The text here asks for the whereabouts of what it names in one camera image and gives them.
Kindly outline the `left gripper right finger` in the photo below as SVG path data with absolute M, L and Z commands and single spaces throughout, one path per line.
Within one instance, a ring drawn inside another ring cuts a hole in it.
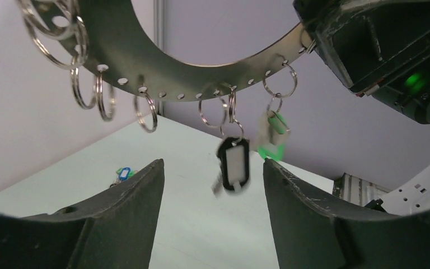
M 430 210 L 399 216 L 357 206 L 263 165 L 280 268 L 430 268 Z

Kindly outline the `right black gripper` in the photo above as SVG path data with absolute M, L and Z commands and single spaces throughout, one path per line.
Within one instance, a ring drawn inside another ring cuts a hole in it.
M 359 97 L 430 112 L 430 1 L 294 1 L 315 52 Z

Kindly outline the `metal disc with keyrings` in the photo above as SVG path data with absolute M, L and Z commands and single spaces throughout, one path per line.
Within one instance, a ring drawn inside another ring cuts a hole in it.
M 222 122 L 233 123 L 236 92 L 290 67 L 316 43 L 302 24 L 272 45 L 239 61 L 198 65 L 163 52 L 144 32 L 131 1 L 17 1 L 27 32 L 53 65 L 68 70 L 83 109 L 98 107 L 102 119 L 115 115 L 114 88 L 155 100 L 221 98 Z

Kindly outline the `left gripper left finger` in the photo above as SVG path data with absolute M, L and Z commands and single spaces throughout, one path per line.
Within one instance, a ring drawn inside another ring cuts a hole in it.
M 0 213 L 0 268 L 148 268 L 164 184 L 157 159 L 53 214 Z

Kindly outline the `black key tag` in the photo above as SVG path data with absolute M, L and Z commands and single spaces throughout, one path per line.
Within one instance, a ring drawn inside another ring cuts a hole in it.
M 216 150 L 219 173 L 212 192 L 217 196 L 222 191 L 228 194 L 242 193 L 250 183 L 250 145 L 242 137 L 225 137 Z

